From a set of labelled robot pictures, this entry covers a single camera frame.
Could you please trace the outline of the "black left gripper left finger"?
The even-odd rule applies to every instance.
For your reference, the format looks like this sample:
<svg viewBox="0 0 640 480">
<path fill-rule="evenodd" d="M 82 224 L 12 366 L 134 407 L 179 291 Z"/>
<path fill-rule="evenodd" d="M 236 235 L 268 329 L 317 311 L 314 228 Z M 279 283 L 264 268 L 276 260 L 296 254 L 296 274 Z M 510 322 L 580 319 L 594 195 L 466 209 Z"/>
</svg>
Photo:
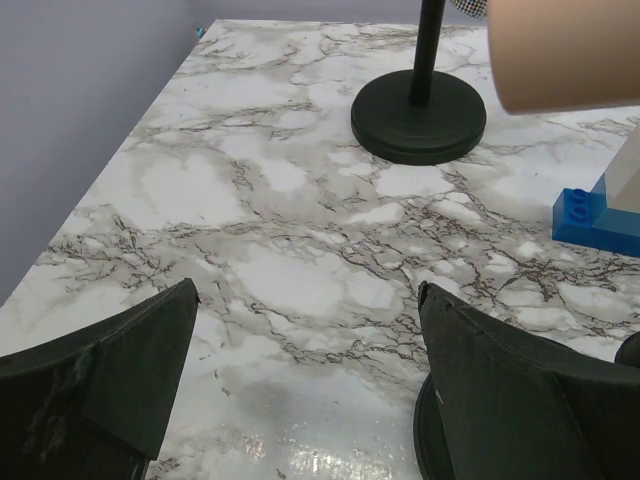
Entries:
<svg viewBox="0 0 640 480">
<path fill-rule="evenodd" d="M 184 279 L 2 357 L 2 478 L 144 478 L 166 434 L 198 305 Z"/>
</svg>

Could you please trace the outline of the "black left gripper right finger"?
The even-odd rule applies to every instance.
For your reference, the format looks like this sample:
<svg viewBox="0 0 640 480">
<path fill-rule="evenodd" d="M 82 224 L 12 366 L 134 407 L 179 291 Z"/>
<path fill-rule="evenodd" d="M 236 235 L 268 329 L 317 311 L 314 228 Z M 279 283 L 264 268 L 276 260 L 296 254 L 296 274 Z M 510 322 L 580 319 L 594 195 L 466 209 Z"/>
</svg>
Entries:
<svg viewBox="0 0 640 480">
<path fill-rule="evenodd" d="M 418 311 L 456 479 L 635 479 L 639 338 L 606 362 L 423 282 Z"/>
</svg>

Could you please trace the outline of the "black cable spool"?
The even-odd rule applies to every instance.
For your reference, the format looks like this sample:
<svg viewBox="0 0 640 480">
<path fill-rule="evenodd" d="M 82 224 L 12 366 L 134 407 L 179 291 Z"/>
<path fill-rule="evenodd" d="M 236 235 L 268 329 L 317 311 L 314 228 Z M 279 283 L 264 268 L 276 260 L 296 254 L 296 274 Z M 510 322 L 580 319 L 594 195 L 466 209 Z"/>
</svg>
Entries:
<svg viewBox="0 0 640 480">
<path fill-rule="evenodd" d="M 415 404 L 413 439 L 423 479 L 456 479 L 438 407 L 437 391 L 430 374 L 427 375 Z"/>
</svg>

